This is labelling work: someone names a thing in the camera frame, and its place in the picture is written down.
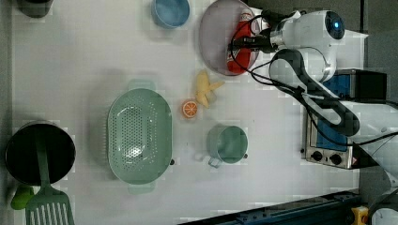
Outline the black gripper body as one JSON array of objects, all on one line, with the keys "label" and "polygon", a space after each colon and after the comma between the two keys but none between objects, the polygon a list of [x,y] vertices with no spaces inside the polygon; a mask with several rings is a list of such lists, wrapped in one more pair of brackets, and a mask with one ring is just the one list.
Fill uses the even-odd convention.
[{"label": "black gripper body", "polygon": [[[270,28],[261,30],[258,34],[253,31],[253,23],[261,19],[270,25]],[[270,10],[263,10],[260,15],[251,17],[237,27],[237,31],[231,37],[229,50],[237,51],[249,49],[252,52],[275,53],[277,45],[271,42],[271,32],[282,20],[282,15]]]}]

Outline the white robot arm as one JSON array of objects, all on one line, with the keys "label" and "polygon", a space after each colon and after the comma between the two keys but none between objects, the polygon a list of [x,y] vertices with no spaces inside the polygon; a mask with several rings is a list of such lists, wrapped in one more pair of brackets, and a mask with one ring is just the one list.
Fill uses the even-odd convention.
[{"label": "white robot arm", "polygon": [[344,44],[344,20],[334,11],[289,16],[262,13],[269,29],[255,33],[254,18],[245,18],[229,40],[227,50],[237,61],[237,52],[272,53],[265,65],[267,77],[253,68],[249,73],[259,83],[273,85],[297,100],[315,128],[321,123],[346,136],[347,145],[362,148],[387,174],[390,190],[369,208],[369,222],[397,225],[397,104],[385,99],[344,99],[324,82],[337,69],[339,47]]}]

